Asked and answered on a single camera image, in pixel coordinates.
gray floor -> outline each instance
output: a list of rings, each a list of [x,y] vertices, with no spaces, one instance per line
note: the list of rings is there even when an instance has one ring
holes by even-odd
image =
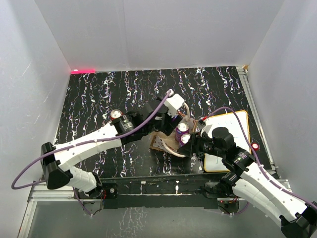
[[[76,202],[39,202],[29,238],[282,238],[253,206],[230,218],[203,208],[102,210],[93,219]]]

marble pattern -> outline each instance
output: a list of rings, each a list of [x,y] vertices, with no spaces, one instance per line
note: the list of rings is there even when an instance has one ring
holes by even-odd
[[[199,118],[228,106],[246,110],[250,137],[260,145],[259,157],[266,169],[269,160],[234,66],[103,72],[71,75],[60,118],[56,143],[65,143],[102,127],[113,109],[137,110],[164,96],[168,89],[180,94]],[[101,178],[199,173],[195,158],[178,158],[149,149],[150,137],[104,151],[80,163]]]

whiteboard with yellow border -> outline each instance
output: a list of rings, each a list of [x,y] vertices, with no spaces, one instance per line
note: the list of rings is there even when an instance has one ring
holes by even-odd
[[[248,123],[248,113],[246,111],[238,111],[236,112],[239,120],[241,121],[243,131],[247,135],[250,141],[250,133],[249,133],[249,123]],[[250,151],[250,148],[243,136],[242,130],[238,123],[237,118],[233,113],[222,114],[214,117],[210,117],[205,121],[206,125],[212,125],[210,131],[208,132],[208,136],[212,138],[212,131],[217,127],[226,127],[229,132],[234,137],[234,142],[237,146]],[[205,154],[205,165],[204,169],[206,172],[227,172],[229,171],[225,165],[223,165],[221,161],[221,157],[217,157],[214,155]]]

soda can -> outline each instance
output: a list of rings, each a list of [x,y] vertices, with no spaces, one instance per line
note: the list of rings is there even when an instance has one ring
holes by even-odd
[[[119,109],[114,109],[110,113],[110,120],[117,119],[122,115],[123,115],[122,111],[120,111]]]
[[[191,136],[191,135],[188,134],[188,133],[183,134],[183,135],[180,137],[180,142],[179,142],[180,146],[185,145],[185,144],[189,141],[190,136]]]
[[[189,132],[189,125],[185,122],[181,122],[180,124],[177,125],[176,133],[175,133],[175,140],[180,142],[180,137],[183,134],[186,134],[188,132]]]

can top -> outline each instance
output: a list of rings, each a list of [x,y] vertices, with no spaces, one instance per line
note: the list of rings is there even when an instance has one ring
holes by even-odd
[[[122,116],[122,112],[119,109],[114,109],[111,111],[110,116],[113,119],[119,118],[120,116]]]
[[[177,125],[177,129],[179,129],[181,132],[188,131],[189,126],[185,122],[181,122],[180,124]]]
[[[182,141],[182,143],[186,144],[189,139],[190,139],[190,134],[186,133],[186,134],[183,134],[182,137],[180,138],[180,140]]]

